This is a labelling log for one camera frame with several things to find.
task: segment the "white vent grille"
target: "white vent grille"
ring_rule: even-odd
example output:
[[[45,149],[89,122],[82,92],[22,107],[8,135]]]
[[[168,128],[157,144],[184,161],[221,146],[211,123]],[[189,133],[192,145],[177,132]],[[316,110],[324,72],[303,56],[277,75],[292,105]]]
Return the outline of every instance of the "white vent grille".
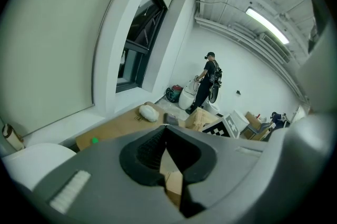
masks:
[[[275,43],[272,38],[270,38],[266,34],[261,35],[261,40],[265,41],[267,44],[269,44],[283,59],[286,63],[290,61],[289,56],[287,53],[277,44]]]

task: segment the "gray plastic surface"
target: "gray plastic surface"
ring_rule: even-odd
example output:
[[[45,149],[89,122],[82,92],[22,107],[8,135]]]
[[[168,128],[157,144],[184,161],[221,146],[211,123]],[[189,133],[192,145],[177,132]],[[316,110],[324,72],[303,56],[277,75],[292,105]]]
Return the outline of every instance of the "gray plastic surface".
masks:
[[[92,176],[67,216],[86,223],[279,222],[301,203],[321,175],[337,131],[336,114],[303,118],[290,128],[276,130],[269,142],[174,128],[217,152],[210,175],[187,186],[192,200],[206,208],[197,215],[184,218],[163,187],[141,186],[121,169],[121,149],[151,129],[94,144],[48,174],[34,193],[49,202],[81,169]]]
[[[184,223],[279,222],[300,204],[330,159],[336,145],[336,119],[336,114],[311,115],[276,130],[240,184]]]
[[[93,144],[51,173],[34,189],[44,201],[62,188],[77,170],[91,174],[67,216],[85,223],[173,223],[184,219],[163,187],[146,187],[121,168],[121,149],[152,129]]]
[[[250,150],[262,153],[267,145],[271,146],[266,142],[205,135],[188,129],[185,129],[184,133],[210,145],[217,152],[217,164],[207,179],[188,185],[192,200],[201,203],[206,208],[215,204],[236,185],[239,185],[256,165],[259,160],[258,154],[250,154]],[[276,143],[281,148],[281,142],[276,141]],[[279,151],[280,149],[274,150],[273,157],[277,158]]]

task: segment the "floor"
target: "floor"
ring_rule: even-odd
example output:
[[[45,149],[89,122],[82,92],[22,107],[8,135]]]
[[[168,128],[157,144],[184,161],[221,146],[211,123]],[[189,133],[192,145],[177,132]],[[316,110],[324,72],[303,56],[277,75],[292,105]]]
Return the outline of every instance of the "floor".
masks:
[[[171,103],[165,99],[161,99],[158,103],[156,103],[159,107],[163,108],[166,112],[172,114],[176,118],[180,120],[187,120],[189,117],[188,113],[185,110],[180,109],[178,103]]]

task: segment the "black pants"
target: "black pants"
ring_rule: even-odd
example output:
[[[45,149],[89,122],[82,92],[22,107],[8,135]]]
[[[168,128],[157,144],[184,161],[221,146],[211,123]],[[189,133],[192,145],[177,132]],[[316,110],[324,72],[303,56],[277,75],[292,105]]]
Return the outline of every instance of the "black pants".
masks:
[[[206,98],[209,96],[211,84],[200,84],[198,93],[196,94],[195,102],[192,105],[191,113],[196,110],[197,107],[200,107]]]

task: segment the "cardboard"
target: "cardboard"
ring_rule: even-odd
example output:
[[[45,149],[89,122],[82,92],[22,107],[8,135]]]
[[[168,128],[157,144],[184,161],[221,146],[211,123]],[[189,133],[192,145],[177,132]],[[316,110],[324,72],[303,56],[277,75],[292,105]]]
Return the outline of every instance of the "cardboard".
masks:
[[[210,124],[217,121],[219,118],[212,115],[206,110],[197,108],[191,115],[185,120],[185,127],[196,131],[202,131],[205,124]]]
[[[153,127],[159,127],[164,122],[165,111],[159,106],[146,102],[159,112],[159,118],[156,122],[149,122],[139,113],[139,107],[136,107],[110,121],[104,123],[76,138],[76,144],[80,150],[92,145],[92,138],[96,137],[99,141],[116,138],[122,135],[135,133]],[[178,120],[179,126],[185,127],[185,122]]]
[[[253,128],[255,128],[257,130],[260,129],[261,122],[256,117],[254,117],[250,112],[247,112],[247,114],[245,115],[245,118],[248,119],[249,123],[253,126]],[[253,132],[251,130],[247,129],[242,134],[248,140],[260,141],[267,131],[268,131],[268,128],[266,128],[261,134],[254,136]]]
[[[160,173],[165,176],[166,195],[179,208],[183,188],[183,175],[167,150],[164,151],[162,156]]]

